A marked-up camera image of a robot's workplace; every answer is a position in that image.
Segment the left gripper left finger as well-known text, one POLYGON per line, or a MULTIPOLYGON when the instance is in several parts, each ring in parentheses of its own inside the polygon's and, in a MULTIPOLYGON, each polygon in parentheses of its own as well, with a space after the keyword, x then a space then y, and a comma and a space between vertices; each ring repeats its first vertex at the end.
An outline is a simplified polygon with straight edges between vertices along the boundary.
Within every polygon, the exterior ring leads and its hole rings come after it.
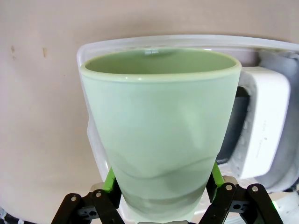
POLYGON ((53 224, 90 224, 99 219, 103 224, 123 224, 118 213, 121 190, 112 169, 109 170, 103 187, 82 197, 77 193, 67 194, 58 208, 53 224))

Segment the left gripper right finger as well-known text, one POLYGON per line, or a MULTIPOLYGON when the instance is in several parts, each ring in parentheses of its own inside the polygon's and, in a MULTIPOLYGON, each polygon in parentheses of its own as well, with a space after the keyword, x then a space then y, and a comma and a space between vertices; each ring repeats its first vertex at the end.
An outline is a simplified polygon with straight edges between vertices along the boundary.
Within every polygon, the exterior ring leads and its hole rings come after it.
POLYGON ((223 176, 214 164, 206 184, 210 205, 202 217, 203 224, 223 224, 229 213, 238 213, 246 224, 282 224, 270 196, 263 185, 246 188, 232 176, 223 176))

